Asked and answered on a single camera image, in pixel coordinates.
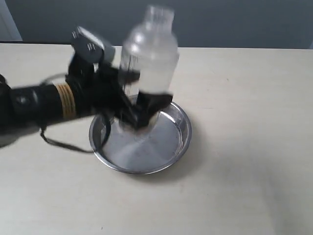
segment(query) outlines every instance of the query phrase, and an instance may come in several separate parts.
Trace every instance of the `tabletop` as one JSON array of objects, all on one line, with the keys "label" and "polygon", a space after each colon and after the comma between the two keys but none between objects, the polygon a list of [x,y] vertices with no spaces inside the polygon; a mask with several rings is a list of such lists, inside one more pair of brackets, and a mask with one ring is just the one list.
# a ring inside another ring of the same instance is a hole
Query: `tabletop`
[{"label": "tabletop", "polygon": [[[34,134],[0,149],[6,235],[308,235],[313,231],[313,51],[180,48],[170,90],[192,122],[186,154],[152,175]],[[11,87],[67,71],[68,45],[0,44]],[[120,48],[114,63],[118,65]],[[47,135],[89,147],[92,118]]]}]

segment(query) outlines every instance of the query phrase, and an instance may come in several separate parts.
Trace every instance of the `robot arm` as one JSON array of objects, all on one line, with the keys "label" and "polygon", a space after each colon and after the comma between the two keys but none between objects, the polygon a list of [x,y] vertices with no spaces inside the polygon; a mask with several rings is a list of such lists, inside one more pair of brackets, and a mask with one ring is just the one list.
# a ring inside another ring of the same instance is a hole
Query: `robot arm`
[{"label": "robot arm", "polygon": [[133,104],[123,86],[138,81],[140,73],[123,71],[124,79],[118,79],[121,71],[111,65],[114,48],[87,30],[73,32],[72,47],[65,83],[12,89],[0,77],[0,146],[49,125],[96,114],[112,114],[139,130],[171,103],[170,94],[139,92]]}]

